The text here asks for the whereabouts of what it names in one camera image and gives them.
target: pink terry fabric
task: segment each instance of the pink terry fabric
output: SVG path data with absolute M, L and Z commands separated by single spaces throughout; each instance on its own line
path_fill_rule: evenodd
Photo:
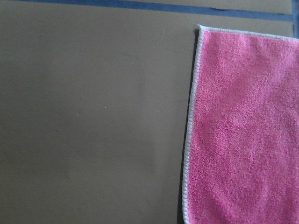
M 299 42 L 204 31 L 190 224 L 299 224 Z

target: blue stripe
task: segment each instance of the blue stripe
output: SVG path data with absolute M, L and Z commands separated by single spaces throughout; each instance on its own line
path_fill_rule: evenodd
M 299 0 L 292 0 L 293 3 L 293 22 L 294 36 L 299 38 Z
M 127 0 L 20 0 L 20 1 L 62 3 L 62 4 L 102 6 L 102 7 L 114 7 L 114 8 L 130 8 L 130 9 L 154 10 L 154 11 L 163 11 L 163 12 L 205 14 L 205 15 L 230 16 L 230 17 L 250 18 L 250 19 L 293 22 L 293 17 L 290 14 L 253 12 L 253 11 L 235 10 L 235 9 L 222 10 L 222 9 L 209 8 L 209 7 L 183 6 L 183 5 L 138 2 L 138 1 L 127 1 Z

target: pink towel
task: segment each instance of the pink towel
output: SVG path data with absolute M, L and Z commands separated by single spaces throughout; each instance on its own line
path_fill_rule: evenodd
M 299 224 L 299 41 L 200 27 L 186 224 Z

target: pink cloth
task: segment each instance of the pink cloth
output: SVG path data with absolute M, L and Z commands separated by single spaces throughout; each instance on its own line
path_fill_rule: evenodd
M 205 30 L 190 224 L 299 223 L 299 42 Z

